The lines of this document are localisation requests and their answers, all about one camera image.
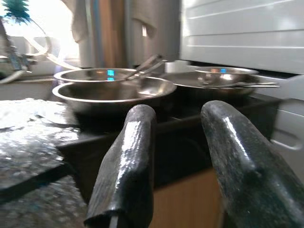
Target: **wooden cabinet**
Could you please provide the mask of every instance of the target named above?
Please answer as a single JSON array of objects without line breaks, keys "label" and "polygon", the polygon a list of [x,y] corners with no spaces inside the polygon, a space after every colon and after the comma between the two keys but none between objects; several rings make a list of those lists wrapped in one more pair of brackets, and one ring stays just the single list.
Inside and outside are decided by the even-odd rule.
[{"label": "wooden cabinet", "polygon": [[154,192],[150,228],[219,228],[222,206],[213,169]]}]

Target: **window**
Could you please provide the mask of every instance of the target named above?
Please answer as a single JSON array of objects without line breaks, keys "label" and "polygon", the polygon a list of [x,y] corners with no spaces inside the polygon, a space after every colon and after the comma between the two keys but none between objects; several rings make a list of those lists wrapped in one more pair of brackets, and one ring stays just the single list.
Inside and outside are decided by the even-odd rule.
[{"label": "window", "polygon": [[[5,15],[4,9],[1,4],[0,16]],[[51,53],[73,66],[78,66],[79,48],[71,31],[73,15],[66,5],[61,0],[28,0],[28,9],[31,19],[39,24],[51,38]],[[18,25],[7,21],[4,26],[20,53],[37,52],[23,36],[30,36],[40,45],[45,46],[45,35],[34,23]],[[33,66],[32,75],[50,75],[62,70],[65,68],[44,59]]]}]

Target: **green plant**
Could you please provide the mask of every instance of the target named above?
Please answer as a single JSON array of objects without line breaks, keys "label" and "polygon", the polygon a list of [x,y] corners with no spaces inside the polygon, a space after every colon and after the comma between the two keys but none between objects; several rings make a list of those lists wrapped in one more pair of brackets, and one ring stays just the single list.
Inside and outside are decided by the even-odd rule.
[{"label": "green plant", "polygon": [[3,0],[3,2],[6,7],[5,17],[14,19],[18,24],[30,22],[28,0]]}]

